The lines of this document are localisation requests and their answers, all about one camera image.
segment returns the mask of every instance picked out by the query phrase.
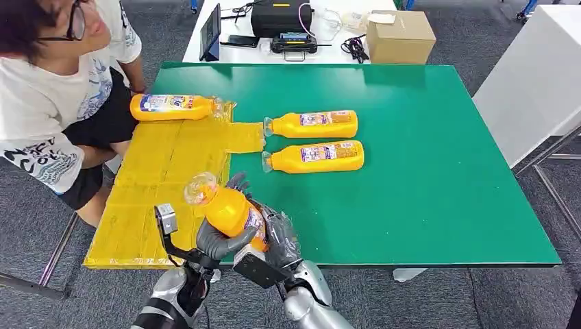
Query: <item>bottle label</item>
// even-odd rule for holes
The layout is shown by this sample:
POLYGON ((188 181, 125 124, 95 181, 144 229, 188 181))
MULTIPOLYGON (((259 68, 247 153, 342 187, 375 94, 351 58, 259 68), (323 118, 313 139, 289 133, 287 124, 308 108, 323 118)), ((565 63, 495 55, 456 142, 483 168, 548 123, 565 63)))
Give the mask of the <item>bottle label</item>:
POLYGON ((189 111, 192 110, 193 106, 193 96, 146 94, 141 99, 143 112, 189 111))
POLYGON ((250 211, 248 212, 248 218, 246 218, 246 223, 244 224, 244 229, 252 226, 258 228, 256 235, 254 237, 259 238, 264 243, 267 242, 267 230, 264 226, 264 218, 258 212, 258 210, 250 207, 250 211))
POLYGON ((357 156, 357 148, 351 142, 301 148, 303 162, 350 158, 353 156, 357 156))
POLYGON ((301 125, 329 125, 351 121, 349 111, 332 111, 301 114, 301 125))

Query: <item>cardboard box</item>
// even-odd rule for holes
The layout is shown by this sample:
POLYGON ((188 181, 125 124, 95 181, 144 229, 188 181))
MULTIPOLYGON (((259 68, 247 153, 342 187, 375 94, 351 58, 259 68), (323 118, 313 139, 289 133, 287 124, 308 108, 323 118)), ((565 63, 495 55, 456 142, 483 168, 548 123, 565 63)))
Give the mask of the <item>cardboard box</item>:
POLYGON ((423 12, 374 10, 395 15, 393 24, 369 21, 367 45, 372 63, 425 64, 436 36, 423 12))

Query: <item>orange bottle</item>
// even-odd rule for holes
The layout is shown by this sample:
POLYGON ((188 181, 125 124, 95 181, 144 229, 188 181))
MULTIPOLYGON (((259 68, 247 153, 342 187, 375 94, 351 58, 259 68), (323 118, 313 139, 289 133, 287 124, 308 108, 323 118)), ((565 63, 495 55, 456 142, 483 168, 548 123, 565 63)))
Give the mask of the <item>orange bottle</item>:
POLYGON ((266 173, 273 169, 286 173, 351 171, 361 169, 364 161, 360 141, 291 145, 273 154, 262 153, 262 168, 266 173))
POLYGON ((241 192, 219 186, 216 176, 207 172, 194 176, 184 189, 184 197, 189 204, 199 207, 212 226, 230 237, 239 235, 248 226, 258 227, 250 245, 261 252, 268 249, 260 211, 241 192))
POLYGON ((351 138, 357 134, 357 113, 352 110, 287 113, 280 118, 264 118, 264 135, 286 138, 351 138))
POLYGON ((220 99, 198 95, 137 94, 131 99, 129 108, 139 121, 198 120, 211 114, 220 116, 222 105, 220 99))

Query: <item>yellow mat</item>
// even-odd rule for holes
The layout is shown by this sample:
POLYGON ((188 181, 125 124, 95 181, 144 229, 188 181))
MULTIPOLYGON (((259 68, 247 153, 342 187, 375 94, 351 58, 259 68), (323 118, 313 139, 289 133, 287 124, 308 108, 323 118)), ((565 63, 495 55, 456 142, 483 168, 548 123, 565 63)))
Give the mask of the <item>yellow mat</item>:
POLYGON ((159 269, 171 266, 163 250, 153 206, 171 203, 179 230, 177 247, 195 247, 202 221, 184 200, 195 174, 209 171, 228 179, 230 153, 262 151, 261 123, 222 119, 140 123, 119 169, 99 228, 85 257, 93 269, 159 269))

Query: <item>metal chair leg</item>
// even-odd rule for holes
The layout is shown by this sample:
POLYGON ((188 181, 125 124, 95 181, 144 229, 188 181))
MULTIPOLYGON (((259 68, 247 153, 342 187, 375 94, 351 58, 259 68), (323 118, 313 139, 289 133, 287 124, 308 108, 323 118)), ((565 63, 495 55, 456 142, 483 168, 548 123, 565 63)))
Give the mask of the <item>metal chair leg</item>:
POLYGON ((4 273, 0 273, 0 285, 12 287, 25 293, 35 293, 36 295, 45 296, 54 300, 60 300, 64 297, 64 291, 41 286, 4 273))
POLYGON ((42 272, 42 275, 40 277, 40 281, 38 281, 38 284, 40 284, 41 286, 45 287, 49 283, 49 280, 51 279, 54 268, 57 265, 58 261, 60 260, 62 252, 64 250, 64 247, 66 247, 66 244, 68 243, 68 241, 71 237, 71 234, 73 233, 73 230, 75 229, 75 226, 77 225, 78 219, 79 219, 79 217, 77 216, 76 213, 73 213, 71 215, 71 218, 69 219, 69 223, 66 225, 66 228, 64 229, 64 232, 62 233, 62 236, 60 237, 60 240, 58 241, 56 249, 53 252, 53 254, 51 255, 51 259, 49 260, 49 263, 45 267, 45 270, 42 272))
POLYGON ((66 228, 64 229, 64 232, 62 233, 62 236, 60 237, 60 240, 58 241, 53 254, 51 255, 51 259, 45 267, 45 270, 42 272, 38 284, 17 278, 15 276, 11 276, 9 274, 0 273, 0 285, 12 287, 26 293, 35 293, 36 295, 52 298, 54 300, 60 300, 64 298, 64 291, 49 288, 47 287, 47 284, 51 279, 54 268, 58 264, 66 244, 71 238, 71 234, 73 233, 78 220, 79 217, 77 214, 73 213, 66 225, 66 228))

